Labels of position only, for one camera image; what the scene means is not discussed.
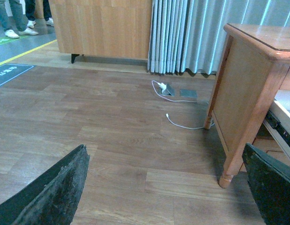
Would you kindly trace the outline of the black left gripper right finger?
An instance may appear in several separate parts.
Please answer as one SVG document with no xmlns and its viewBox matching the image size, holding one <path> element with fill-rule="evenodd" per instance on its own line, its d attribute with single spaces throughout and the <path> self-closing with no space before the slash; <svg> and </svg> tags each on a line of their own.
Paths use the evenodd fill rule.
<svg viewBox="0 0 290 225">
<path fill-rule="evenodd" d="M 290 167 L 247 143 L 242 153 L 248 183 L 267 225 L 290 225 Z"/>
</svg>

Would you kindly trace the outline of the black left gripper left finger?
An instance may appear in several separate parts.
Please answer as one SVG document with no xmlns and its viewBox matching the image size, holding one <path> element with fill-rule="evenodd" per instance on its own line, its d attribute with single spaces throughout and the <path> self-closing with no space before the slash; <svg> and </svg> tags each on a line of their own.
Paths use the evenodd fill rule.
<svg viewBox="0 0 290 225">
<path fill-rule="evenodd" d="M 81 144 L 0 204 L 0 225 L 69 225 L 84 189 L 90 155 Z"/>
</svg>

